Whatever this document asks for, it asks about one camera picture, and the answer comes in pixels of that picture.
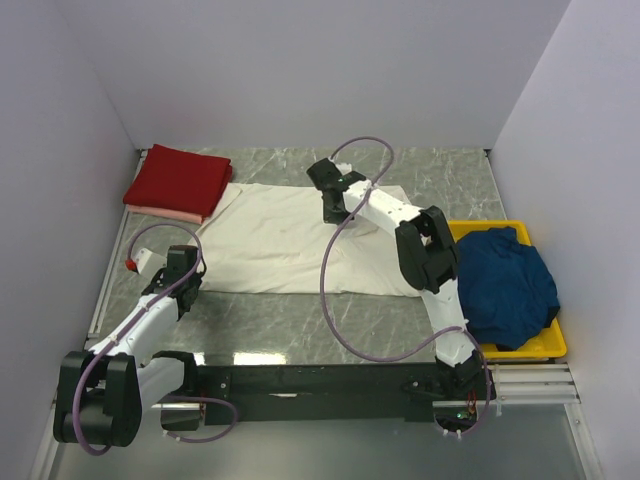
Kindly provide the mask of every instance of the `cable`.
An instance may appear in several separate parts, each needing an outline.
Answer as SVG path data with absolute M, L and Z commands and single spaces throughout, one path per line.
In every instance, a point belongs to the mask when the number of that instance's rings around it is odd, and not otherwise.
M 408 358 L 408 357 L 418 353 L 420 350 L 425 348 L 427 345 L 429 345 L 431 342 L 433 342 L 435 339 L 437 339 L 441 335 L 444 335 L 445 333 L 454 332 L 454 331 L 460 331 L 460 332 L 463 332 L 465 335 L 467 335 L 467 337 L 469 337 L 469 340 L 471 340 L 471 343 L 473 343 L 474 347 L 476 348 L 476 350 L 478 351 L 478 353 L 480 354 L 480 356 L 482 358 L 482 364 L 483 364 L 484 374 L 485 374 L 485 381 L 486 381 L 486 385 L 487 385 L 487 397 L 485 399 L 485 407 L 483 408 L 482 413 L 479 415 L 478 420 L 475 422 L 475 424 L 472 427 L 470 427 L 468 430 L 466 430 L 465 432 L 462 433 L 463 435 L 467 434 L 467 433 L 475 430 L 475 428 L 484 420 L 484 417 L 485 417 L 487 411 L 489 410 L 488 407 L 489 407 L 489 402 L 491 400 L 491 377 L 489 376 L 489 367 L 488 367 L 488 364 L 487 364 L 487 359 L 482 354 L 482 349 L 480 348 L 480 345 L 478 344 L 476 339 L 473 338 L 473 336 L 465 328 L 457 327 L 457 326 L 451 326 L 451 327 L 443 328 L 439 332 L 436 332 L 433 335 L 429 336 L 427 339 L 423 340 L 420 344 L 418 344 L 418 346 L 416 346 L 415 348 L 409 350 L 408 352 L 405 352 L 405 353 L 402 353 L 402 354 L 399 354 L 399 355 L 395 355 L 395 356 L 392 356 L 392 357 L 375 357 L 373 355 L 362 353 L 362 352 L 356 350 L 356 348 L 353 345 L 351 345 L 340 334 L 340 332 L 338 332 L 338 329 L 337 329 L 336 324 L 335 324 L 335 320 L 333 319 L 333 317 L 329 313 L 329 305 L 328 305 L 328 302 L 327 302 L 327 294 L 326 294 L 326 291 L 325 291 L 325 278 L 326 278 L 326 274 L 327 274 L 327 266 L 329 264 L 329 255 L 331 254 L 331 249 L 333 248 L 333 245 L 335 244 L 336 240 L 338 239 L 340 234 L 344 231 L 344 229 L 347 227 L 349 222 L 351 222 L 351 220 L 353 220 L 355 218 L 355 216 L 358 214 L 358 212 L 367 204 L 367 202 L 369 201 L 369 197 L 371 197 L 371 193 L 373 192 L 373 190 L 377 186 L 378 181 L 387 173 L 387 171 L 391 168 L 391 166 L 393 165 L 393 162 L 395 160 L 395 154 L 393 152 L 393 148 L 391 147 L 391 145 L 388 142 L 386 142 L 386 141 L 384 141 L 384 140 L 382 140 L 380 138 L 371 137 L 371 136 L 356 137 L 356 138 L 352 138 L 351 140 L 346 141 L 345 143 L 340 145 L 338 148 L 336 148 L 336 150 L 333 152 L 333 154 L 331 154 L 330 158 L 332 160 L 334 160 L 335 157 L 338 155 L 338 153 L 340 153 L 340 151 L 344 147 L 346 147 L 347 145 L 351 145 L 352 143 L 358 142 L 360 140 L 372 140 L 374 142 L 378 142 L 378 143 L 384 145 L 387 148 L 387 150 L 389 150 L 389 161 L 382 167 L 380 172 L 378 172 L 378 174 L 376 174 L 371 179 L 371 186 L 365 192 L 365 194 L 362 197 L 362 200 L 360 201 L 360 203 L 358 203 L 358 205 L 356 205 L 356 207 L 347 216 L 347 218 L 345 218 L 343 220 L 343 222 L 340 225 L 338 225 L 338 228 L 336 228 L 336 231 L 333 233 L 333 235 L 331 236 L 331 239 L 329 240 L 329 243 L 327 244 L 327 248 L 326 248 L 326 250 L 324 252 L 324 256 L 322 258 L 322 264 L 320 266 L 320 303 L 321 303 L 321 306 L 322 306 L 322 313 L 324 314 L 324 318 L 325 318 L 325 320 L 327 322 L 327 325 L 329 326 L 329 330 L 331 330 L 331 333 L 333 333 L 333 336 L 336 337 L 336 340 L 338 340 L 338 342 L 344 348 L 346 348 L 349 352 L 354 354 L 356 357 L 360 357 L 363 360 L 367 360 L 367 361 L 370 361 L 370 362 L 391 363 L 391 362 L 397 362 L 397 361 L 400 361 L 400 360 L 404 360 L 405 358 Z M 457 433 L 453 433 L 453 432 L 446 432 L 445 431 L 445 433 L 448 434 L 448 435 L 455 436 L 455 437 L 458 436 Z
M 213 442 L 214 440 L 218 440 L 222 437 L 224 437 L 227 433 L 229 433 L 231 430 L 233 430 L 233 427 L 236 426 L 236 424 L 238 423 L 238 418 L 239 418 L 239 413 L 238 413 L 238 409 L 235 407 L 235 405 L 233 403 L 229 403 L 226 400 L 221 400 L 219 398 L 206 398 L 206 397 L 183 397 L 183 396 L 177 396 L 177 395 L 170 395 L 169 397 L 167 397 L 169 400 L 174 400 L 177 402 L 198 402 L 198 403 L 215 403 L 218 405 L 224 405 L 225 407 L 227 407 L 229 410 L 231 410 L 231 413 L 233 414 L 233 419 L 231 420 L 231 423 L 229 424 L 229 426 L 227 428 L 225 428 L 222 432 L 212 436 L 212 437 L 206 437 L 206 438 L 187 438 L 187 437 L 181 437 L 173 432 L 167 432 L 167 436 L 176 439 L 178 442 L 184 442 L 184 443 L 207 443 L 207 442 Z
M 156 227 L 175 227 L 175 228 L 179 228 L 180 230 L 184 230 L 189 235 L 191 235 L 191 237 L 194 239 L 194 241 L 196 242 L 196 245 L 198 247 L 196 263 L 193 265 L 193 267 L 191 267 L 191 269 L 180 280 L 178 280 L 174 284 L 168 286 L 165 290 L 163 290 L 158 295 L 153 297 L 143 308 L 141 308 L 131 318 L 131 320 L 129 320 L 125 324 L 125 326 L 122 328 L 122 330 L 120 330 L 120 332 L 117 333 L 114 336 L 114 338 L 111 341 L 109 341 L 105 345 L 105 347 L 95 355 L 95 357 L 93 357 L 91 362 L 89 362 L 89 365 L 87 365 L 87 368 L 82 372 L 82 375 L 80 376 L 80 380 L 78 381 L 78 385 L 76 386 L 75 393 L 73 395 L 73 405 L 71 407 L 71 415 L 72 415 L 72 420 L 73 420 L 73 432 L 76 435 L 76 439 L 78 440 L 78 443 L 80 444 L 82 449 L 85 452 L 89 453 L 90 455 L 94 455 L 94 456 L 104 455 L 111 448 L 109 446 L 105 446 L 101 450 L 93 448 L 89 444 L 87 439 L 85 438 L 84 434 L 82 433 L 82 428 L 80 426 L 80 400 L 82 399 L 82 393 L 84 392 L 85 386 L 87 384 L 87 380 L 89 379 L 89 376 L 91 375 L 91 372 L 96 367 L 96 365 L 100 362 L 100 360 L 107 354 L 107 352 L 109 352 L 109 350 L 111 350 L 114 346 L 116 346 L 117 343 L 129 333 L 129 331 L 135 326 L 136 323 L 138 323 L 138 321 L 142 318 L 142 316 L 146 312 L 148 312 L 149 309 L 153 305 L 155 305 L 158 301 L 160 301 L 161 299 L 163 299 L 164 297 L 169 295 L 173 290 L 175 290 L 180 285 L 185 283 L 187 281 L 187 279 L 189 277 L 191 277 L 191 275 L 196 273 L 196 270 L 198 269 L 198 265 L 202 261 L 202 244 L 200 243 L 200 239 L 198 238 L 198 236 L 195 233 L 193 233 L 191 230 L 189 230 L 188 228 L 183 227 L 181 225 L 178 225 L 177 223 L 170 223 L 170 222 L 156 223 L 156 224 L 150 225 L 150 226 L 148 226 L 146 228 L 143 228 L 138 233 L 136 233 L 133 236 L 133 238 L 131 239 L 131 243 L 129 244 L 129 249 L 127 250 L 127 259 L 131 258 L 131 253 L 133 251 L 133 246 L 134 246 L 136 240 L 138 240 L 138 238 L 140 237 L 140 235 L 142 235 L 143 233 L 147 232 L 148 230 L 151 230 L 152 228 L 156 228 Z

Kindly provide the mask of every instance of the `metal bracket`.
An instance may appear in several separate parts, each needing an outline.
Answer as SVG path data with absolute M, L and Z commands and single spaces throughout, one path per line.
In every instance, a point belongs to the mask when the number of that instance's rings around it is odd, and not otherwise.
M 400 222 L 395 237 L 400 272 L 416 290 L 437 294 L 443 283 L 457 277 L 460 254 L 438 207 L 431 206 L 413 220 Z
M 573 434 L 573 440 L 578 450 L 586 480 L 604 480 L 602 466 L 598 460 L 596 447 L 589 433 L 582 406 L 569 404 L 565 405 L 564 409 L 567 412 L 571 433 Z
M 54 417 L 55 409 L 51 408 L 44 435 L 40 440 L 40 446 L 29 473 L 29 480 L 49 480 L 53 462 L 60 446 L 60 443 L 53 438 Z
M 344 205 L 343 194 L 356 182 L 366 180 L 358 172 L 342 174 L 328 158 L 318 160 L 307 169 L 313 185 L 322 192 L 322 218 L 324 223 L 341 224 L 349 213 Z
M 580 403 L 566 364 L 490 365 L 497 401 L 502 405 L 566 405 Z M 460 401 L 437 401 L 434 407 L 464 406 Z

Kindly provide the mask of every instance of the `white wall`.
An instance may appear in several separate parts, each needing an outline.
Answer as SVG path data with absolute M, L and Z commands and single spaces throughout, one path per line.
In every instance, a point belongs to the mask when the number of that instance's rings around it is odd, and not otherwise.
M 569 0 L 57 0 L 134 143 L 492 147 Z
M 0 2 L 0 476 L 26 478 L 80 348 L 133 145 L 49 0 Z
M 607 478 L 637 479 L 640 4 L 573 0 L 493 151 L 510 217 L 554 274 Z

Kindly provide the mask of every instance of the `red cap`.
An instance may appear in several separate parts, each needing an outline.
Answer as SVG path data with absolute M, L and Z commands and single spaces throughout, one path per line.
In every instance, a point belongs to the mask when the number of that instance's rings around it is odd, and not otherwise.
M 127 270 L 131 270 L 132 272 L 138 272 L 138 266 L 136 265 L 136 262 L 134 262 L 132 259 L 127 258 L 124 261 L 124 266 L 127 267 Z

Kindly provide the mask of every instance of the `floor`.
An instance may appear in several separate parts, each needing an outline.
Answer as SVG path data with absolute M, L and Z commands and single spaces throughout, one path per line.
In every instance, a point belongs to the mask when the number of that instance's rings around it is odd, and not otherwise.
M 216 427 L 201 429 L 209 436 Z M 244 423 L 220 441 L 178 444 L 159 414 L 132 445 L 90 457 L 63 445 L 51 480 L 580 480 L 564 408 L 505 407 L 462 442 L 401 420 Z

